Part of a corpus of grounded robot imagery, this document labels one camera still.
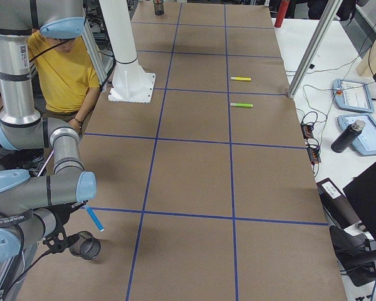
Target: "black water bottle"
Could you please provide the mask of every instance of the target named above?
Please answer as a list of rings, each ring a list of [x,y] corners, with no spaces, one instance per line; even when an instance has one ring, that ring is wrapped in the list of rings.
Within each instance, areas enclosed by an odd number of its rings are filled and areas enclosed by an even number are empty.
[[[335,152],[343,152],[350,144],[357,138],[365,127],[365,122],[357,120],[353,124],[350,124],[344,132],[341,133],[332,143],[332,150]]]
[[[164,14],[163,0],[153,0],[155,5],[155,15],[161,16]]]

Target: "yellow t-shirt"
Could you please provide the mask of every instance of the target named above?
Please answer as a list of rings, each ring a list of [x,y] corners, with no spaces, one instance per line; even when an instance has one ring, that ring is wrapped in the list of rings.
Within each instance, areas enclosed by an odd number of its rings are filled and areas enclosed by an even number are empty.
[[[39,31],[28,38],[29,59],[50,45]],[[46,108],[53,112],[69,113],[80,109],[89,88],[100,86],[82,37],[76,39],[69,53],[55,49],[34,60]]]

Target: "yellow-green marker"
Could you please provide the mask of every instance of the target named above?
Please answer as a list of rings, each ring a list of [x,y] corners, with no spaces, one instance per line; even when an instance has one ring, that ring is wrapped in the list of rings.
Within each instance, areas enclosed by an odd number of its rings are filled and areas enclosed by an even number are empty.
[[[230,107],[241,107],[241,108],[251,108],[253,107],[253,104],[251,103],[236,103],[236,102],[231,102]]]
[[[240,80],[242,82],[250,82],[250,77],[230,77],[231,80]]]

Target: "label sticker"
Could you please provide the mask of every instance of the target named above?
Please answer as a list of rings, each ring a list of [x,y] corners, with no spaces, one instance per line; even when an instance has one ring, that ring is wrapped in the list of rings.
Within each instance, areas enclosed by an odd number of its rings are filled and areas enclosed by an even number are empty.
[[[332,182],[326,182],[321,185],[325,191],[332,197],[332,199],[336,199],[341,196],[341,193],[334,187]]]
[[[28,46],[20,45],[19,46],[19,68],[25,69],[29,67],[29,58],[28,58]]]

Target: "metal bottle cap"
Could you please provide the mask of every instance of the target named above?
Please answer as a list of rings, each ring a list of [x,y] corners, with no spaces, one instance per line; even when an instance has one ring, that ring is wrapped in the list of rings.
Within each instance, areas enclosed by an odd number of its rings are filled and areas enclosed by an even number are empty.
[[[366,123],[363,120],[357,120],[351,125],[351,129],[356,132],[361,132],[365,125]]]

